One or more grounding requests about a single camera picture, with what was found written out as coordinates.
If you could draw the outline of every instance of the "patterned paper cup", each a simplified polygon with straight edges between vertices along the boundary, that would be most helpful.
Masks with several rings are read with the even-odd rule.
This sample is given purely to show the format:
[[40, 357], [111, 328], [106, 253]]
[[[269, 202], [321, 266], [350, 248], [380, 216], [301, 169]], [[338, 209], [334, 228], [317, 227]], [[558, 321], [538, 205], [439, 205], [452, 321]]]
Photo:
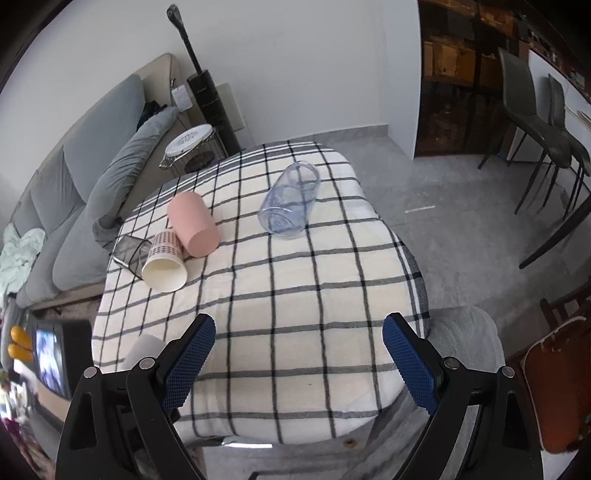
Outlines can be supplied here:
[[142, 278], [150, 288], [163, 293], [177, 291], [187, 282], [183, 246], [174, 230], [158, 233], [142, 269]]

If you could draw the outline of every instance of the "checkered tablecloth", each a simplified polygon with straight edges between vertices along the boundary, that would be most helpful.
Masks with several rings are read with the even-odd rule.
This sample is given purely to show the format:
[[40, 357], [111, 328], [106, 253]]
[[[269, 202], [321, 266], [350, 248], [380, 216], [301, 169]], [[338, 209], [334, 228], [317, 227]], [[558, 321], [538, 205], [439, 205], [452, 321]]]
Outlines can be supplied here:
[[[294, 161], [315, 165], [321, 184], [308, 227], [286, 240], [266, 233], [257, 212]], [[384, 317], [401, 312], [425, 337], [427, 295], [413, 255], [365, 199], [347, 160], [313, 142], [264, 145], [162, 187], [121, 234], [162, 231], [168, 202], [187, 190], [211, 208], [220, 247], [188, 260], [189, 282], [171, 294], [111, 262], [95, 364], [116, 371], [140, 334], [168, 342], [204, 312], [217, 339], [175, 424], [185, 441], [317, 442], [390, 405], [403, 382], [382, 342]]]

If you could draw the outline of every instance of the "vacuum handle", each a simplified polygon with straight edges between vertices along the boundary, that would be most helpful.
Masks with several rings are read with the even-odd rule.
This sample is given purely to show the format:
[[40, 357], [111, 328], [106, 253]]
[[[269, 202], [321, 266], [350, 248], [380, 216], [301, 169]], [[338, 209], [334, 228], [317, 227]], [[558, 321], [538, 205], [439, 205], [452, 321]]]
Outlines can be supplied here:
[[195, 66], [195, 70], [197, 70], [197, 73], [199, 75], [201, 75], [201, 73], [203, 71], [201, 70], [201, 66], [199, 65], [199, 62], [197, 61], [197, 56], [195, 55], [195, 52], [193, 51], [193, 47], [191, 46], [191, 42], [189, 42], [189, 36], [187, 35], [187, 31], [185, 30], [185, 27], [183, 24], [183, 18], [181, 17], [180, 10], [178, 9], [178, 7], [175, 4], [171, 4], [170, 7], [168, 7], [166, 9], [166, 16], [168, 17], [170, 22], [175, 27], [177, 27], [177, 30], [181, 34], [181, 38], [183, 39], [183, 43], [185, 44], [185, 47], [186, 47], [187, 51], [189, 52], [189, 57], [191, 57], [191, 61], [193, 62], [193, 65]]

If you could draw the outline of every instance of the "stick vacuum cleaner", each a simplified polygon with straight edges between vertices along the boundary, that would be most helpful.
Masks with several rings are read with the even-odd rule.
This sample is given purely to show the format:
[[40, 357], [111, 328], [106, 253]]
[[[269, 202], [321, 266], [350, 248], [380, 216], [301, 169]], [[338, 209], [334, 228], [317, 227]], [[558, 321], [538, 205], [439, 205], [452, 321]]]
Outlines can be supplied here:
[[212, 76], [207, 70], [202, 70], [197, 61], [191, 42], [189, 42], [187, 31], [183, 25], [181, 12], [176, 5], [172, 4], [168, 7], [168, 10], [166, 10], [166, 16], [170, 22], [177, 27], [185, 47], [187, 47], [189, 57], [191, 57], [191, 61], [195, 66], [195, 70], [197, 70], [197, 73], [194, 73], [187, 79], [187, 83], [195, 96], [195, 100], [197, 100], [197, 104], [199, 105], [206, 122], [216, 128], [224, 147], [226, 147], [228, 155], [237, 154], [241, 150], [238, 139], [230, 125], [230, 120], [222, 105], [222, 100], [217, 93]]

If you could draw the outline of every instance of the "plate lid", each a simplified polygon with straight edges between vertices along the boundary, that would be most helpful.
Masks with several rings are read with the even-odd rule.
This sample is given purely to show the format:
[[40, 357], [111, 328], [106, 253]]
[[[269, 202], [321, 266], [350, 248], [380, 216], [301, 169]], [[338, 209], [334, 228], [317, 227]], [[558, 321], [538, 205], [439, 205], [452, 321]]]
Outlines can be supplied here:
[[210, 124], [198, 125], [190, 128], [172, 140], [164, 151], [167, 157], [178, 157], [196, 147], [207, 138], [213, 131]]

